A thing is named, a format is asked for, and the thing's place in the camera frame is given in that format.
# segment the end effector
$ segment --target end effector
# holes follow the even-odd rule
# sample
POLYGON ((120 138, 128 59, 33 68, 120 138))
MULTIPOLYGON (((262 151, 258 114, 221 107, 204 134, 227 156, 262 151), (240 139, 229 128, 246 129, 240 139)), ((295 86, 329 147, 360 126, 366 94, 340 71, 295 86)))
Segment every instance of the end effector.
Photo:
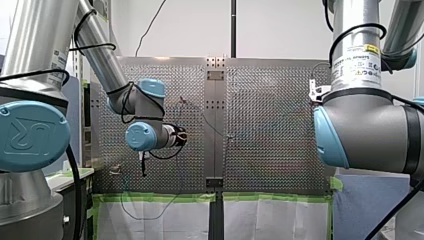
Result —
POLYGON ((163 123, 165 110, 165 85, 156 79, 142 79, 130 83, 125 89, 109 93, 109 106, 121 114, 134 114, 135 122, 126 133, 128 146, 135 151, 184 146, 186 130, 170 123, 163 123))

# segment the black cable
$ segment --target black cable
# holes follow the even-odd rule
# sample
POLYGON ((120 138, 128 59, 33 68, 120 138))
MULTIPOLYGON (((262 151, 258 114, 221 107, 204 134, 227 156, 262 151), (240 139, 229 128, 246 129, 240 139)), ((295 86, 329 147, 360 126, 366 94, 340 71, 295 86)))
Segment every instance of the black cable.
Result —
POLYGON ((331 26, 330 18, 328 17, 328 0, 324 0, 324 15, 328 29, 330 29, 330 31, 334 31, 333 26, 331 26))
POLYGON ((71 49, 69 49, 69 51, 70 52, 80 51, 80 53, 81 53, 81 50, 90 49, 90 48, 98 48, 98 47, 106 47, 106 46, 107 47, 111 47, 112 48, 112 51, 115 51, 116 50, 116 45, 115 44, 113 44, 113 43, 102 43, 102 44, 90 45, 90 46, 85 46, 85 47, 71 48, 71 49))
POLYGON ((393 74, 393 69, 390 67, 390 65, 386 62, 386 60, 384 60, 383 57, 381 57, 381 62, 384 64, 384 66, 386 66, 387 71, 389 71, 390 74, 393 74))
POLYGON ((71 145, 66 148, 66 155, 68 156, 69 164, 71 165, 75 188, 75 228, 73 239, 79 240, 81 235, 82 186, 78 171, 78 164, 75 159, 74 153, 72 152, 71 145))
POLYGON ((159 156, 155 155, 154 153, 152 153, 152 151, 149 151, 149 153, 150 153, 150 155, 152 155, 152 157, 157 158, 159 160, 168 160, 168 159, 171 159, 173 157, 176 157, 181 152, 181 150, 183 150, 183 148, 184 148, 184 145, 181 146, 178 149, 178 151, 176 151, 174 154, 172 154, 171 156, 168 156, 168 157, 159 157, 159 156))
POLYGON ((152 101, 162 112, 162 117, 165 116, 165 109, 162 107, 162 105, 160 105, 160 103, 158 103, 156 100, 154 100, 149 94, 145 93, 137 84, 134 84, 135 88, 137 88, 137 90, 142 93, 146 98, 148 98, 150 101, 152 101))
POLYGON ((81 21, 78 23, 77 27, 74 30, 74 43, 76 48, 71 48, 69 51, 79 51, 81 55, 85 56, 84 53, 81 50, 91 49, 91 48, 98 48, 98 47, 112 47, 112 51, 115 51, 116 45, 113 43, 101 43, 101 44, 95 44, 95 45, 89 45, 89 46, 83 46, 80 47, 78 43, 78 37, 79 33, 82 29, 83 24, 87 21, 87 19, 90 17, 91 14, 96 15, 97 11, 95 9, 91 9, 89 12, 84 14, 84 16, 81 18, 81 21))
POLYGON ((76 48, 80 48, 80 46, 78 44, 78 37, 79 37, 79 32, 81 31, 82 25, 85 23, 85 21, 87 21, 88 17, 90 17, 91 14, 96 15, 97 11, 95 9, 91 9, 89 12, 84 14, 84 16, 82 16, 80 22, 78 23, 77 27, 75 28, 74 43, 75 43, 76 48))
MULTIPOLYGON (((397 100, 399 102, 403 102, 413 108, 415 108, 417 111, 424 114, 424 108, 415 103, 411 102, 409 100, 406 100, 404 98, 392 95, 392 99, 397 100)), ((386 225, 390 219, 392 219, 399 210, 401 210, 417 193, 424 187, 424 179, 420 180, 417 185, 410 191, 403 199, 400 201, 390 212, 377 224, 377 226, 374 227, 374 229, 368 234, 368 236, 365 238, 365 240, 371 240, 377 233, 380 231, 381 228, 386 225)))
POLYGON ((150 21, 149 27, 147 27, 146 32, 145 32, 145 33, 141 36, 141 38, 140 38, 140 42, 138 43, 137 50, 135 51, 135 56, 136 56, 136 57, 137 57, 137 55, 138 55, 138 50, 140 50, 141 43, 143 42, 144 37, 145 37, 145 36, 149 33, 150 28, 152 27, 153 23, 155 22, 156 17, 159 15, 160 10, 162 10, 162 7, 163 7, 163 5, 165 4, 165 2, 166 2, 166 0, 163 0, 163 1, 162 1, 162 3, 161 3, 161 4, 160 4, 160 6, 159 6, 159 9, 156 11, 155 16, 152 18, 152 21, 150 21))
POLYGON ((380 29, 382 32, 383 32, 383 34, 381 35, 381 37, 380 37, 380 39, 383 39, 385 36, 386 36, 386 34, 387 34, 387 30, 386 30, 386 28, 383 26, 383 25, 381 25, 381 24, 378 24, 378 23, 364 23, 364 24, 359 24, 359 25, 356 25, 356 26, 353 26, 353 27, 351 27, 351 28, 349 28, 349 29, 347 29, 346 31, 344 31, 344 32, 342 32, 337 38, 336 38, 336 40, 334 40, 334 42, 333 42, 333 44, 331 45, 331 48, 330 48, 330 53, 329 53, 329 63, 330 63, 330 68, 331 68, 331 66, 333 65, 333 53, 334 53, 334 50, 336 50, 336 47, 337 47, 337 45, 347 36, 347 35, 349 35, 353 30, 355 30, 355 29, 358 29, 358 28, 363 28, 363 27, 375 27, 375 28, 378 28, 378 29, 380 29))
POLYGON ((151 96, 149 96, 147 93, 145 93, 137 84, 134 82, 130 82, 130 87, 128 88, 128 91, 126 92, 126 95, 122 98, 122 108, 121 108, 121 121, 124 124, 132 122, 136 117, 132 117, 130 120, 125 120, 124 116, 125 114, 130 113, 128 109, 126 108, 126 105, 129 101, 131 91, 135 87, 140 93, 142 93, 146 98, 148 98, 150 101, 152 101, 162 112, 162 118, 165 116, 165 109, 158 103, 156 100, 154 100, 151 96))
POLYGON ((70 78, 69 73, 67 71, 63 70, 63 69, 57 68, 57 69, 38 70, 38 71, 33 71, 33 72, 18 73, 18 74, 13 74, 13 75, 9 75, 9 76, 4 76, 4 77, 0 77, 0 82, 6 81, 6 80, 11 80, 11 79, 47 74, 47 73, 55 73, 55 72, 65 74, 65 80, 63 80, 62 85, 65 85, 69 81, 69 78, 70 78))
POLYGON ((130 123, 130 122, 132 122, 133 120, 134 120, 134 116, 133 117, 131 117, 131 119, 130 120, 125 120, 125 114, 127 114, 127 113, 130 113, 129 111, 128 111, 128 109, 127 109, 127 103, 128 103, 128 100, 129 100, 129 98, 130 98, 130 94, 131 94, 131 91, 132 91, 132 88, 133 88, 133 86, 134 86, 134 82, 130 82, 130 87, 128 88, 128 90, 127 90, 127 92, 126 92, 126 95, 124 96, 124 97, 122 97, 122 102, 121 102, 121 104, 122 104, 122 109, 121 109, 121 121, 122 121, 122 123, 123 124, 127 124, 127 123, 130 123))

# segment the metal bracket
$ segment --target metal bracket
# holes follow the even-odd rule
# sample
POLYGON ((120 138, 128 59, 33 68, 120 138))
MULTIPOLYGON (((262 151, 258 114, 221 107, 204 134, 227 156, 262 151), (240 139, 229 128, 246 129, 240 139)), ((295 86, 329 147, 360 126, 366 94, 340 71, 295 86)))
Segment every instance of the metal bracket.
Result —
POLYGON ((223 186, 224 180, 222 177, 206 178, 206 188, 222 188, 223 186))
POLYGON ((331 91, 331 85, 316 87, 315 79, 309 80, 309 98, 312 102, 322 102, 322 97, 331 91))
POLYGON ((224 81, 224 71, 208 71, 208 80, 224 81))

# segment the wire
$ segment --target wire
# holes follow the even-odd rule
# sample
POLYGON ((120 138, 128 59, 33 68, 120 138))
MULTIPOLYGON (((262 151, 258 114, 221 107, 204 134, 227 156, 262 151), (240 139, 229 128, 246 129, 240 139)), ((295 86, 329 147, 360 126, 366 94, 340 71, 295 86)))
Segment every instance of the wire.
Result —
POLYGON ((327 23, 328 29, 330 31, 334 31, 333 26, 331 26, 330 18, 328 17, 328 0, 324 0, 324 15, 325 15, 325 22, 327 23))
POLYGON ((88 17, 90 17, 91 14, 96 15, 97 11, 95 9, 91 9, 89 12, 84 14, 84 16, 81 18, 80 22, 78 23, 77 27, 74 30, 74 43, 76 48, 71 48, 69 51, 79 51, 81 55, 85 56, 84 53, 81 50, 91 49, 91 48, 98 48, 98 47, 112 47, 112 51, 115 51, 116 45, 113 43, 101 43, 101 44, 95 44, 95 45, 89 45, 89 46, 83 46, 80 47, 78 43, 78 37, 79 33, 82 29, 83 24, 87 21, 88 17))
POLYGON ((131 86, 128 88, 126 95, 124 97, 122 97, 121 121, 122 121, 123 124, 130 123, 135 119, 135 117, 133 116, 133 117, 131 117, 130 120, 125 120, 125 114, 130 113, 130 111, 128 111, 126 106, 127 106, 128 100, 130 98, 130 94, 131 94, 132 88, 134 86, 134 82, 131 82, 130 84, 131 84, 131 86))
POLYGON ((389 71, 390 74, 393 74, 393 69, 390 67, 390 65, 384 60, 384 58, 381 58, 381 62, 386 66, 387 71, 389 71))
POLYGON ((82 25, 85 23, 85 21, 88 19, 88 17, 90 17, 91 14, 96 15, 97 11, 95 9, 91 9, 89 12, 84 14, 84 16, 82 16, 80 22, 78 23, 77 27, 74 30, 74 43, 75 43, 75 46, 77 46, 76 47, 77 49, 80 48, 80 46, 78 44, 79 32, 81 31, 82 25))
POLYGON ((13 74, 13 75, 9 75, 9 76, 4 76, 4 77, 0 77, 0 82, 6 81, 6 80, 11 80, 11 79, 47 74, 47 73, 55 73, 55 72, 65 74, 65 80, 63 80, 62 85, 65 85, 69 81, 69 78, 70 78, 69 73, 67 71, 63 70, 63 69, 57 68, 57 69, 38 70, 38 71, 33 71, 33 72, 18 73, 18 74, 13 74))
POLYGON ((85 49, 90 49, 90 48, 98 48, 98 47, 112 47, 112 51, 116 50, 116 45, 113 43, 102 43, 102 44, 97 44, 97 45, 90 45, 90 46, 84 46, 84 47, 78 47, 78 48, 71 48, 69 49, 70 52, 73 51, 80 51, 81 50, 85 50, 85 49))
POLYGON ((205 123, 214 130, 214 132, 216 132, 219 136, 224 137, 224 134, 222 134, 221 132, 219 132, 209 121, 208 119, 206 119, 205 114, 203 114, 203 112, 201 111, 200 107, 196 106, 194 103, 188 101, 188 100, 184 100, 183 104, 188 103, 190 106, 193 106, 194 108, 196 108, 199 112, 200 115, 202 115, 203 119, 205 120, 205 123))
POLYGON ((121 121, 124 124, 132 122, 136 117, 131 117, 130 120, 125 120, 125 114, 129 114, 130 111, 127 109, 127 103, 129 101, 131 91, 135 87, 140 93, 142 93, 146 98, 148 98, 150 101, 152 101, 162 112, 162 118, 165 116, 165 109, 163 108, 160 103, 158 103, 156 100, 154 100, 151 96, 149 96, 147 93, 145 93, 137 84, 134 82, 130 82, 130 87, 128 88, 128 91, 126 92, 126 95, 122 98, 122 108, 121 108, 121 121))
POLYGON ((362 28, 362 27, 375 27, 375 28, 378 28, 378 29, 380 29, 382 32, 383 32, 383 34, 381 35, 381 37, 380 37, 380 39, 383 39, 385 36, 386 36, 386 34, 387 34, 387 30, 386 30, 386 28, 383 26, 383 25, 381 25, 381 24, 378 24, 378 23, 364 23, 364 24, 359 24, 359 25, 356 25, 356 26, 353 26, 353 27, 351 27, 351 28, 349 28, 349 29, 347 29, 346 31, 344 31, 344 32, 342 32, 337 38, 336 38, 336 40, 334 40, 334 42, 333 42, 333 44, 331 45, 331 48, 330 48, 330 53, 329 53, 329 63, 330 63, 330 67, 333 65, 333 53, 334 53, 334 50, 336 50, 336 47, 337 47, 337 45, 347 36, 347 35, 349 35, 353 30, 355 30, 355 29, 358 29, 358 28, 362 28))
MULTIPOLYGON (((424 114, 424 108, 414 102, 408 101, 404 98, 401 98, 399 96, 392 95, 392 99, 397 100, 399 102, 403 102, 413 108, 415 108, 417 111, 424 114)), ((390 212, 380 221, 380 223, 377 224, 377 226, 374 227, 374 229, 368 234, 368 236, 365 238, 365 240, 371 240, 377 233, 380 231, 381 228, 386 225, 390 219, 392 219, 396 213, 402 209, 417 193, 424 187, 424 179, 420 180, 417 185, 410 191, 403 199, 400 201, 390 212)))
MULTIPOLYGON (((123 179, 123 181, 124 181, 124 185, 126 185, 127 186, 127 181, 125 180, 125 178, 122 178, 123 179)), ((124 200, 123 200, 123 196, 124 196, 124 194, 121 194, 121 208, 122 208, 122 210, 124 210, 124 212, 128 215, 128 216, 130 216, 132 219, 134 219, 134 220, 137 220, 137 221, 141 221, 141 220, 144 220, 144 221, 152 221, 152 220, 157 220, 157 219, 159 219, 159 218, 161 218, 162 216, 163 216, 163 214, 165 214, 165 211, 168 209, 168 207, 175 201, 175 199, 177 199, 177 197, 179 196, 181 194, 181 189, 180 189, 180 192, 178 192, 172 199, 171 199, 171 201, 169 201, 168 202, 168 204, 166 204, 166 206, 163 208, 163 210, 162 210, 162 212, 157 216, 157 217, 153 217, 153 218, 139 218, 139 217, 136 217, 136 216, 134 216, 134 215, 132 215, 126 208, 125 208, 125 206, 124 206, 124 200)))
POLYGON ((315 76, 314 76, 315 69, 317 67, 323 66, 323 65, 330 67, 330 63, 328 63, 328 62, 320 62, 320 63, 315 64, 315 66, 312 68, 312 71, 311 71, 311 79, 315 79, 315 76))
POLYGON ((78 164, 75 159, 75 155, 72 152, 71 145, 68 145, 68 147, 66 148, 66 155, 68 156, 69 164, 71 165, 75 187, 75 227, 73 239, 79 240, 81 236, 82 186, 78 171, 78 164))
POLYGON ((184 145, 183 145, 183 146, 181 146, 181 147, 178 149, 178 151, 177 151, 177 152, 175 152, 174 154, 172 154, 171 156, 168 156, 168 157, 159 157, 159 156, 155 155, 154 153, 152 153, 152 151, 149 151, 149 153, 150 153, 150 155, 152 155, 152 157, 157 158, 157 159, 159 159, 159 160, 168 160, 168 159, 171 159, 171 158, 173 158, 173 157, 176 157, 176 156, 177 156, 177 155, 181 152, 181 150, 183 150, 183 148, 184 148, 184 145))
POLYGON ((163 0, 163 1, 162 1, 162 3, 161 3, 161 4, 160 4, 160 6, 159 6, 159 9, 156 11, 155 16, 152 18, 152 21, 150 21, 149 27, 147 27, 146 32, 145 32, 145 33, 141 36, 141 38, 140 38, 140 42, 138 43, 137 50, 135 51, 135 56, 136 56, 136 57, 137 57, 137 55, 138 55, 138 50, 140 50, 141 43, 143 42, 144 37, 145 37, 145 36, 149 33, 150 28, 152 27, 153 23, 155 22, 156 17, 159 15, 160 10, 162 10, 162 7, 163 7, 163 5, 165 4, 165 2, 166 2, 166 0, 163 0))

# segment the gray cylindrical link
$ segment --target gray cylindrical link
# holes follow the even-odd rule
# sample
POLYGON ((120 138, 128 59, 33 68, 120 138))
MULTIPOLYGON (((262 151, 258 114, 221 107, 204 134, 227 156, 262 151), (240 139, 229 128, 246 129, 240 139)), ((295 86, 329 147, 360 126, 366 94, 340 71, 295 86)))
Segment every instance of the gray cylindrical link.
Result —
MULTIPOLYGON (((379 23, 379 0, 334 2, 334 40, 351 27, 379 23)), ((332 91, 381 88, 380 33, 375 27, 353 30, 333 53, 332 91)))
MULTIPOLYGON (((163 98, 155 97, 150 95, 150 97, 156 101, 159 105, 163 107, 163 98)), ((137 99, 135 104, 135 115, 144 117, 144 118, 163 118, 163 113, 161 109, 155 104, 152 100, 147 98, 143 93, 137 91, 137 99)), ((168 142, 168 131, 164 129, 161 120, 151 120, 151 119, 140 119, 139 121, 150 124, 155 130, 157 142, 156 149, 163 148, 167 145, 168 142)))
MULTIPOLYGON (((79 2, 77 23, 93 9, 88 0, 80 0, 79 2)), ((90 15, 83 23, 79 32, 79 46, 84 47, 107 42, 107 38, 96 16, 90 15)), ((128 83, 111 47, 96 47, 83 50, 83 52, 105 92, 116 91, 128 83)))
POLYGON ((384 53, 392 57, 408 55, 424 21, 424 1, 397 0, 389 32, 384 44, 384 53))
POLYGON ((408 132, 405 111, 386 98, 348 95, 324 104, 349 161, 349 167, 401 173, 408 132))
MULTIPOLYGON (((75 13, 77 4, 75 1, 19 1, 1 75, 64 68, 66 53, 58 52, 57 41, 64 40, 62 46, 66 44, 69 46, 75 20, 71 15, 73 12, 75 13), (66 16, 62 17, 61 14, 64 12, 66 12, 66 16)), ((5 81, 2 87, 21 89, 66 100, 60 91, 62 75, 61 73, 41 74, 12 79, 5 81)))
POLYGON ((419 113, 421 126, 421 155, 418 162, 417 171, 411 175, 412 179, 421 180, 424 178, 424 115, 419 113))

